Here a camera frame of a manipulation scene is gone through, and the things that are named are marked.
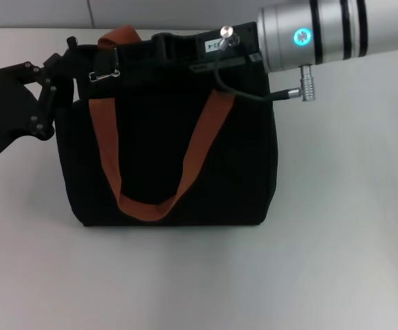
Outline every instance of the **bag handle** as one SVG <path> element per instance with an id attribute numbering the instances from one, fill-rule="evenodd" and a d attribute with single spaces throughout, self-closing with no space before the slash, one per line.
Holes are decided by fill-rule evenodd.
<path id="1" fill-rule="evenodd" d="M 139 41 L 140 38 L 136 31 L 128 25 L 104 35 L 98 41 L 98 47 L 108 49 L 115 45 Z M 90 114 L 98 141 L 102 169 L 107 176 L 119 209 L 126 215 L 141 221 L 159 221 L 164 218 L 199 176 L 208 151 L 233 104 L 234 95 L 215 90 L 211 92 L 192 133 L 176 195 L 160 204 L 146 204 L 132 200 L 121 193 L 122 178 L 119 165 L 115 99 L 90 100 Z"/>

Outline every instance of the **glowing indicator light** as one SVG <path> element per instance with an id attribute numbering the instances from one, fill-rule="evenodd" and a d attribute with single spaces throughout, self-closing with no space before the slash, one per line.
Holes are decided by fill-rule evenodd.
<path id="1" fill-rule="evenodd" d="M 311 41 L 311 31 L 309 29 L 299 29 L 294 34 L 294 42 L 298 46 L 308 45 Z"/>

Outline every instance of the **silver cylinder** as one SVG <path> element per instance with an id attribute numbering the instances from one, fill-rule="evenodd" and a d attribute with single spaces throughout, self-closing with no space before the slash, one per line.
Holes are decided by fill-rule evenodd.
<path id="1" fill-rule="evenodd" d="M 398 0 L 309 0 L 262 8 L 265 69 L 278 72 L 398 50 Z"/>

